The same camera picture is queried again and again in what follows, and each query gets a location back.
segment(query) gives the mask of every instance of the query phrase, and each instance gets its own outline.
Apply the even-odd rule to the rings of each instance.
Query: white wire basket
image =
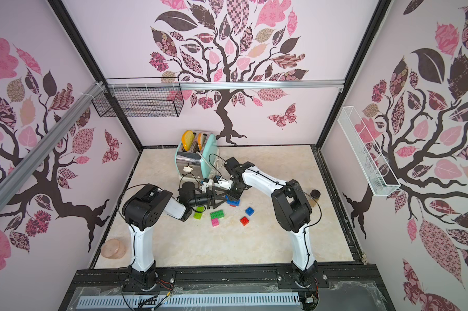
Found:
[[[343,107],[337,122],[343,129],[374,196],[388,196],[397,190],[400,183],[395,173],[391,170],[379,144],[373,139],[355,107]],[[368,142],[369,149],[363,142],[364,140]],[[383,176],[387,176],[389,183],[386,183]]]

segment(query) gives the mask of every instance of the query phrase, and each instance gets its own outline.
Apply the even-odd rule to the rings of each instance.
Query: butterfly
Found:
[[[296,103],[293,103],[289,108],[287,108],[286,113],[284,115],[269,115],[267,118],[277,123],[277,126],[280,126],[281,129],[286,126],[286,121],[289,123],[297,123],[296,122],[296,115],[294,112],[296,111]]]
[[[111,160],[113,161],[118,160],[117,149],[120,148],[121,142],[118,142],[118,139],[113,138],[113,136],[110,133],[108,133],[107,130],[104,130],[104,136],[106,137],[106,142],[108,143],[109,150],[106,151],[106,153],[102,157],[102,162],[106,163]]]

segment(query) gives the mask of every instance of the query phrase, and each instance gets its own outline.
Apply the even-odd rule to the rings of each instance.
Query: pink wall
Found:
[[[401,184],[372,196],[334,125],[325,160],[395,308],[468,310],[468,1],[395,1],[347,105]]]
[[[47,2],[0,1],[0,182],[93,83]],[[0,309],[59,307],[136,156],[116,118],[81,116],[0,214]]]

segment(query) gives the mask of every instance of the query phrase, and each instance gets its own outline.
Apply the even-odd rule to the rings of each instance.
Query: lego brick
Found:
[[[241,223],[243,226],[246,226],[248,223],[249,223],[249,220],[246,216],[244,216],[243,218],[241,218]]]
[[[253,215],[254,212],[255,212],[255,210],[253,208],[247,208],[246,209],[246,214],[248,214],[248,216]]]

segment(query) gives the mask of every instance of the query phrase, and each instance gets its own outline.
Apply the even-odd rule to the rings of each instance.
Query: table surface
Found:
[[[322,208],[322,220],[308,229],[312,251],[317,261],[353,260],[346,243],[336,212],[330,201],[324,181],[310,146],[261,146],[220,147],[222,158],[237,158],[239,163],[250,161],[265,173],[281,180],[295,179],[303,191],[321,192],[318,203]],[[178,195],[180,177],[175,167],[175,149],[145,149],[131,178],[129,187],[140,183],[152,183]],[[224,168],[222,174],[228,176]],[[129,189],[122,205],[141,187]],[[313,206],[311,222],[320,216]],[[254,213],[248,216],[245,210],[251,207]],[[280,227],[274,214],[270,197],[255,188],[245,190],[238,207],[227,203],[220,205],[225,217],[219,226],[213,227],[210,219],[212,209],[207,209],[200,220],[193,214],[185,221],[178,221],[162,214],[154,226],[153,254],[158,267],[238,265],[287,263],[292,260],[289,234]],[[246,216],[249,223],[244,227],[240,219]],[[119,268],[131,261],[130,232],[125,221],[117,215],[111,224],[106,240],[116,238],[126,247],[125,256],[108,259],[100,256],[96,268]]]

